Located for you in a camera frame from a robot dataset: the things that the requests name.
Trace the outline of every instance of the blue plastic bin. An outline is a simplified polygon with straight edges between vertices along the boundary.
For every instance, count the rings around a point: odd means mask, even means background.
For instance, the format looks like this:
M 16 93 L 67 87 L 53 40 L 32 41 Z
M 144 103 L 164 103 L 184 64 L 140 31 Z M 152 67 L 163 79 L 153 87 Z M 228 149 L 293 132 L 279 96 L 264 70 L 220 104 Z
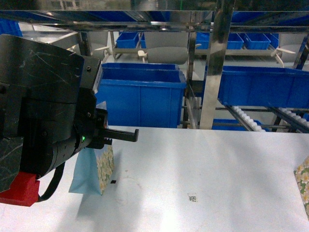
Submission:
M 103 68 L 116 69 L 157 69 L 157 70 L 179 70 L 177 64 L 143 64 L 143 63 L 105 63 Z
M 248 33 L 240 34 L 246 44 L 246 48 L 252 50 L 266 50 L 270 45 L 270 40 L 264 34 Z
M 96 97 L 106 101 L 110 125 L 177 128 L 185 87 L 181 71 L 109 68 Z
M 22 36 L 18 23 L 7 19 L 0 19 L 0 34 Z
M 279 34 L 265 34 L 266 37 L 270 40 L 270 45 L 274 48 L 279 46 Z
M 146 41 L 145 41 L 145 35 L 144 34 L 140 39 L 140 46 L 141 46 L 141 48 L 146 48 Z
M 209 33 L 197 33 L 196 44 L 201 44 L 197 49 L 208 49 L 209 44 Z
M 262 123 L 258 120 L 254 120 L 257 125 L 262 125 Z M 238 121 L 236 119 L 214 119 L 214 123 L 233 123 L 238 124 Z M 233 126 L 212 126 L 213 130 L 221 130 L 221 131 L 246 131 L 244 127 L 233 127 Z
M 229 34 L 227 49 L 241 49 L 243 43 L 242 38 L 237 33 Z
M 309 108 L 309 72 L 287 68 L 224 66 L 223 105 Z
M 136 48 L 138 41 L 137 32 L 122 32 L 116 40 L 118 48 Z

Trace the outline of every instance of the white tabletop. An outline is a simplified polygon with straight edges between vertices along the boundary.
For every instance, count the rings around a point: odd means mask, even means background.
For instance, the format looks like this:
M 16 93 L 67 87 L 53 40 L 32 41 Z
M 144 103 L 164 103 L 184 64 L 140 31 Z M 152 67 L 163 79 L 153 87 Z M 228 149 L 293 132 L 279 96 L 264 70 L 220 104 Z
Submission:
M 309 135 L 140 128 L 137 143 L 113 147 L 117 182 L 103 196 L 68 193 L 75 156 L 50 200 L 0 204 L 0 231 L 309 231 L 293 174 Z

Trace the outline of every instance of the packaging bag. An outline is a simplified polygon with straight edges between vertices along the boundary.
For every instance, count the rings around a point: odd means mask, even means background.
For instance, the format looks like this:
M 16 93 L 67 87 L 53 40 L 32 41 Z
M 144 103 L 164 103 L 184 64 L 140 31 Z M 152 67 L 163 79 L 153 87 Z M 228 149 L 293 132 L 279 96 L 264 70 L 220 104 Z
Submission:
M 106 102 L 97 105 L 106 109 Z M 114 169 L 111 145 L 103 149 L 84 148 L 78 154 L 69 192 L 102 195 Z
M 309 156 L 298 166 L 294 174 L 309 220 Z

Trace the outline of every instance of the stainless steel shelf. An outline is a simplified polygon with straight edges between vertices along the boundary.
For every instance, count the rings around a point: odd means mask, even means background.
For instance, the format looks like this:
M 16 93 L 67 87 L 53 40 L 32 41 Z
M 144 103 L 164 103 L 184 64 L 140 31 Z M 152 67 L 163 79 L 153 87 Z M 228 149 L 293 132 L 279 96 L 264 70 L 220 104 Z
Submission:
M 3 1 L 1 10 L 42 11 L 209 11 L 216 0 L 23 0 Z M 301 11 L 307 0 L 236 0 L 236 11 Z
M 248 20 L 232 22 L 234 12 L 243 12 Z M 197 97 L 188 83 L 186 101 L 192 109 L 196 127 L 211 129 L 225 55 L 269 56 L 269 50 L 226 50 L 230 32 L 306 32 L 309 33 L 308 0 L 23 0 L 2 1 L 0 17 L 80 32 L 87 44 L 86 31 L 202 31 L 210 33 L 208 50 L 195 50 L 189 44 L 188 76 L 194 54 L 208 55 L 204 101 L 199 110 Z M 137 53 L 113 44 L 115 54 Z M 308 55 L 299 52 L 301 67 Z
M 268 50 L 249 50 L 249 49 L 239 49 L 239 50 L 226 50 L 226 56 L 270 56 L 273 49 Z M 207 55 L 209 54 L 208 49 L 196 49 L 196 55 Z

